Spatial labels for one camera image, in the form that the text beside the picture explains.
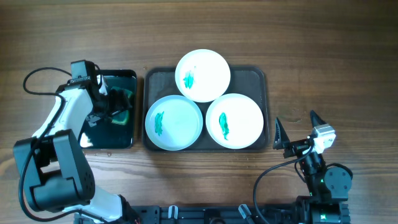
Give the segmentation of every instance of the white bowl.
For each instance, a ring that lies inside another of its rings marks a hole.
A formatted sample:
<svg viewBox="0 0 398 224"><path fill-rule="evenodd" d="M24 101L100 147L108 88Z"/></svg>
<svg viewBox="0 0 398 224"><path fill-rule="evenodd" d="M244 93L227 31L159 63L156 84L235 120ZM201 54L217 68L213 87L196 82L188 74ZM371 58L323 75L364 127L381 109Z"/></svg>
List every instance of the white bowl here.
<svg viewBox="0 0 398 224"><path fill-rule="evenodd" d="M203 128L198 105L184 96L171 95L157 100L145 118L148 138L159 148L177 151L193 144Z"/></svg>
<svg viewBox="0 0 398 224"><path fill-rule="evenodd" d="M260 107L252 99L232 93L212 102L206 114L206 127L218 144L230 149L242 149L259 138L264 118Z"/></svg>
<svg viewBox="0 0 398 224"><path fill-rule="evenodd" d="M228 88L231 71L226 60L212 50L186 54L175 69L175 83L190 100L205 103L220 97Z"/></svg>

